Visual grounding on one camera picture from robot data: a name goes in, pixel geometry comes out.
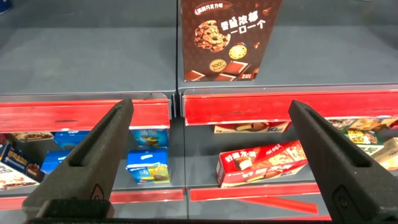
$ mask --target shelf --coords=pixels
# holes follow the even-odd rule
[[[396,5],[284,1],[251,82],[184,82],[179,27],[178,91],[187,125],[289,120],[292,100],[327,117],[398,115]]]
[[[183,140],[183,120],[175,119],[172,121],[172,128],[169,133],[169,166],[171,183],[164,184],[136,184],[131,175],[126,170],[126,160],[122,159],[119,164],[118,173],[113,186],[111,201],[113,203],[129,202],[156,202],[163,200],[182,201],[184,200],[183,189],[185,187],[184,165],[184,140]],[[60,148],[53,141],[30,142],[22,151],[37,150],[36,153],[30,152],[37,161],[43,161],[47,151],[59,150]],[[22,187],[19,189],[0,191],[0,210],[17,209],[21,207],[24,198],[29,195],[35,186]]]
[[[386,129],[381,131],[380,134],[383,141],[386,141],[398,136],[398,131]],[[216,165],[219,153],[297,139],[298,137],[294,128],[290,128],[285,133],[214,134],[211,126],[187,126],[185,127],[185,179],[187,188],[198,189],[196,194],[207,196],[213,194],[217,197],[217,192],[208,191],[208,189],[220,190],[216,179]],[[394,171],[393,174],[398,176],[398,171]],[[295,175],[263,180],[252,185],[297,184],[306,182],[315,182],[309,165],[306,165]]]
[[[170,126],[176,0],[13,2],[0,17],[0,132],[91,129],[127,97],[141,100],[132,128]]]

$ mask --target product box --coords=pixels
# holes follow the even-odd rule
[[[300,141],[223,152],[216,168],[220,187],[296,174],[307,158]]]
[[[42,164],[42,172],[50,174],[72,150],[49,151]]]
[[[138,146],[168,147],[169,146],[169,130],[168,129],[143,129],[132,130],[132,135],[137,140]]]
[[[356,121],[356,119],[329,119],[328,121],[337,130],[346,131]]]
[[[357,119],[348,129],[364,130],[364,131],[380,131],[394,124],[397,118],[364,118]]]
[[[343,134],[371,157],[384,148],[379,135],[374,131],[348,130],[343,132]]]
[[[43,181],[44,173],[39,165],[7,141],[1,135],[0,145],[0,190],[9,190]]]
[[[290,121],[218,124],[214,127],[214,133],[283,133],[290,124]]]
[[[48,131],[11,133],[11,136],[20,142],[41,141],[41,140],[48,140],[54,138],[54,135]]]
[[[54,141],[65,150],[74,149],[87,136],[89,131],[60,131],[55,133]]]
[[[167,149],[130,150],[126,169],[137,184],[170,182]]]
[[[180,0],[186,82],[253,80],[282,0]]]

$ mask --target chocolate bar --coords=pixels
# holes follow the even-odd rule
[[[231,61],[221,72],[221,74],[239,76],[248,69],[249,64],[244,62]]]
[[[206,75],[199,73],[197,71],[191,70],[190,72],[185,74],[185,79],[187,81],[199,81],[201,78],[205,77]]]

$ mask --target cookie box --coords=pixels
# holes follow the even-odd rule
[[[180,0],[186,82],[253,80],[282,0]]]
[[[0,190],[37,185],[44,173],[39,165],[23,155],[2,134],[0,136]]]
[[[343,134],[371,157],[384,148],[380,136],[374,131],[348,130],[344,131]]]
[[[139,147],[154,148],[169,146],[168,129],[143,129],[132,130],[131,132]]]
[[[137,184],[170,182],[167,149],[130,150],[126,169]]]
[[[50,174],[72,150],[49,151],[42,164],[42,172]]]
[[[218,124],[214,127],[214,133],[283,133],[290,124],[290,121]]]
[[[233,187],[296,174],[308,163],[300,141],[223,152],[216,174],[220,187]]]
[[[54,141],[65,150],[74,149],[87,136],[89,131],[60,131],[55,133]]]

